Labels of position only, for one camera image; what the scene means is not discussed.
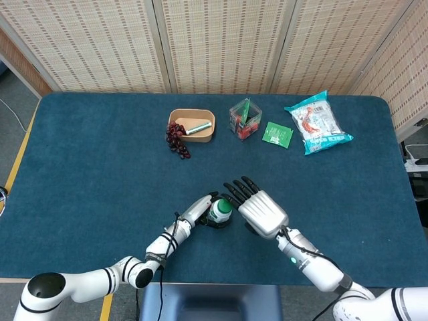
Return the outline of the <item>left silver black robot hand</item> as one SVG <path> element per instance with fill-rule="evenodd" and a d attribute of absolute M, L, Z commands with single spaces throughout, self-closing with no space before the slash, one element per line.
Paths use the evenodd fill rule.
<path fill-rule="evenodd" d="M 219 196 L 218 192 L 211 192 L 195 201 L 179 215 L 178 220 L 184 221 L 189 229 L 196 225 L 222 229 L 231 223 L 231 214 L 231 203 Z"/>

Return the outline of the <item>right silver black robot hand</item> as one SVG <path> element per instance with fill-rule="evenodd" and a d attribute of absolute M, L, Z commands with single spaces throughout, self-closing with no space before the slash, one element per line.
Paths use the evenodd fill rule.
<path fill-rule="evenodd" d="M 264 190 L 249 177 L 224 183 L 229 191 L 221 196 L 245 219 L 247 226 L 264 239 L 273 239 L 289 223 L 289 217 Z"/>

